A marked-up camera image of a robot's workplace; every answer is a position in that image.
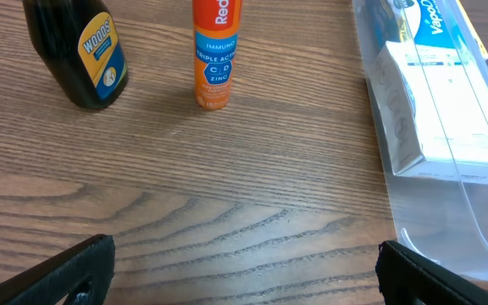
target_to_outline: wooden table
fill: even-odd
[[[201,110],[191,1],[106,0],[130,68],[78,109],[0,0],[0,282],[114,235],[106,304],[381,302],[394,238],[350,0],[246,0],[230,105]]]

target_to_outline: wood grain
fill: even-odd
[[[350,0],[246,0],[232,99],[193,99],[190,0],[104,1],[130,71],[70,103],[0,0],[0,282],[114,235],[107,304],[381,302],[394,237]]]

